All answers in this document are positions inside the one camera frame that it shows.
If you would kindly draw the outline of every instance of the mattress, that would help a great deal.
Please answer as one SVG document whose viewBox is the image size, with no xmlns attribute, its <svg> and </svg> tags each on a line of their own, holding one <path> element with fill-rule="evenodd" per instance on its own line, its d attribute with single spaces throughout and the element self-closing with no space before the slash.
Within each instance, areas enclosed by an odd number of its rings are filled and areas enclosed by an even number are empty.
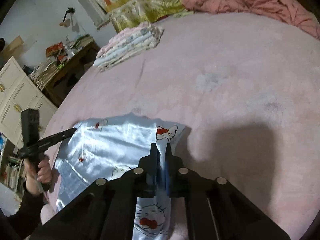
<svg viewBox="0 0 320 240">
<path fill-rule="evenodd" d="M 320 209 L 320 42 L 247 13 L 195 14 L 160 23 L 155 49 L 104 72 L 90 68 L 45 136 L 87 118 L 133 112 L 186 125 L 186 167 L 223 176 L 298 240 Z M 46 154 L 53 165 L 58 146 Z M 49 200 L 55 206 L 60 178 Z M 172 239 L 187 237 L 172 200 Z"/>
</svg>

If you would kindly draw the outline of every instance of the red bow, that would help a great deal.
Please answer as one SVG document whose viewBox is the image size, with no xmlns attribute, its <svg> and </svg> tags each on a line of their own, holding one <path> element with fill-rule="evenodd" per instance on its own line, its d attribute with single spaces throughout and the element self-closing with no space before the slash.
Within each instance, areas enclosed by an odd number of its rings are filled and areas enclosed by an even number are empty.
<svg viewBox="0 0 320 240">
<path fill-rule="evenodd" d="M 156 229 L 158 224 L 155 220 L 149 220 L 147 218 L 141 218 L 140 219 L 140 225 L 142 226 L 149 226 L 151 229 Z"/>
</svg>

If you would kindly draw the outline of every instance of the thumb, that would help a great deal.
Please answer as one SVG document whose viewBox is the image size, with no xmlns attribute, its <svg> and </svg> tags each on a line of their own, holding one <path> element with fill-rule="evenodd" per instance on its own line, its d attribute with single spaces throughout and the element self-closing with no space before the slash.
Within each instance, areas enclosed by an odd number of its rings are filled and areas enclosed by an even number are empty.
<svg viewBox="0 0 320 240">
<path fill-rule="evenodd" d="M 24 159 L 23 164 L 24 164 L 24 167 L 26 169 L 27 174 L 29 176 L 31 176 L 32 178 L 36 178 L 36 176 L 37 176 L 36 169 L 34 168 L 32 163 L 28 159 Z"/>
</svg>

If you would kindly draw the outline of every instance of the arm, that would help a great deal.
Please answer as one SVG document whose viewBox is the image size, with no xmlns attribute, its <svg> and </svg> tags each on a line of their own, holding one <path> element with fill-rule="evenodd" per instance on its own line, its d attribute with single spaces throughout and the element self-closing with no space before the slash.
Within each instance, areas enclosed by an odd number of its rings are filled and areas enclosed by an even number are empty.
<svg viewBox="0 0 320 240">
<path fill-rule="evenodd" d="M 37 180 L 43 183 L 51 181 L 52 174 L 48 161 L 49 158 L 46 156 L 39 163 L 40 171 L 38 174 L 28 160 L 24 161 L 27 171 L 27 180 L 24 184 L 25 192 L 18 212 L 8 217 L 8 222 L 22 239 L 31 235 L 40 223 L 40 212 L 44 202 L 43 194 L 38 189 Z"/>
</svg>

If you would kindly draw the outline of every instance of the blue satin fabric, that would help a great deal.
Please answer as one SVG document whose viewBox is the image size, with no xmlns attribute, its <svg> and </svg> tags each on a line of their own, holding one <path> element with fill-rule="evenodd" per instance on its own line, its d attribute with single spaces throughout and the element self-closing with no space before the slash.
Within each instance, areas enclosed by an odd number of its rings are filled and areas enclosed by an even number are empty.
<svg viewBox="0 0 320 240">
<path fill-rule="evenodd" d="M 184 125 L 151 120 L 130 113 L 105 119 L 91 118 L 75 125 L 72 138 L 64 140 L 55 168 L 61 175 L 57 199 L 60 211 L 97 178 L 116 179 L 138 166 L 141 157 L 149 155 L 151 143 L 160 152 L 163 170 L 165 149 L 171 143 L 172 153 Z M 170 224 L 170 198 L 163 190 L 161 178 L 153 199 L 138 198 L 133 238 L 164 240 Z"/>
</svg>

